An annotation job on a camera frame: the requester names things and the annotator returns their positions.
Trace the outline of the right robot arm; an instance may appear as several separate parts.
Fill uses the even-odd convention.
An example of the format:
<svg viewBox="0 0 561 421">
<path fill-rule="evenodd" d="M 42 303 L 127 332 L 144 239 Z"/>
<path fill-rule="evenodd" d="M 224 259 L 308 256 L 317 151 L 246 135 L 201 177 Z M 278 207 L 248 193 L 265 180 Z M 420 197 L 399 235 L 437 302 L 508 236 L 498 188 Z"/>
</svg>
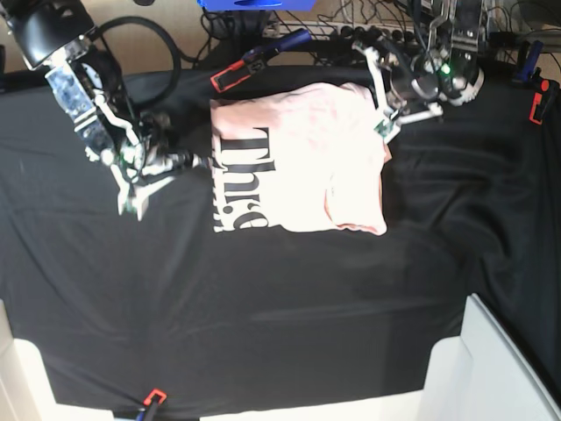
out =
<svg viewBox="0 0 561 421">
<path fill-rule="evenodd" d="M 97 26 L 80 1 L 3 1 L 1 18 L 18 45 L 25 65 L 45 70 L 45 79 L 75 134 L 93 162 L 107 167 L 119 188 L 119 213 L 141 215 L 152 194 L 191 168 L 210 168 L 211 160 L 174 147 L 176 134 L 168 116 L 153 107 L 174 93 L 181 64 L 189 57 L 169 33 L 150 19 L 115 18 Z M 136 103 L 125 86 L 122 69 L 104 46 L 104 33 L 120 25 L 153 30 L 172 59 L 167 86 Z"/>
</svg>

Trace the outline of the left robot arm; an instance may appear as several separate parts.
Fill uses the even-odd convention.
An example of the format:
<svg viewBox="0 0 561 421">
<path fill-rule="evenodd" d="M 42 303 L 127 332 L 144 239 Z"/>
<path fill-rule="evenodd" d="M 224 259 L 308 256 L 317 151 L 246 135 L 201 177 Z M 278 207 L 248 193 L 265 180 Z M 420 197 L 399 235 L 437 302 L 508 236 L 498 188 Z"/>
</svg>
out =
<svg viewBox="0 0 561 421">
<path fill-rule="evenodd" d="M 419 1 L 406 2 L 413 39 L 396 41 L 378 29 L 352 48 L 365 59 L 373 80 L 375 130 L 385 139 L 403 125 L 444 114 L 443 103 L 461 106 L 476 98 L 485 76 L 477 64 L 481 1 L 432 1 L 422 24 Z"/>
</svg>

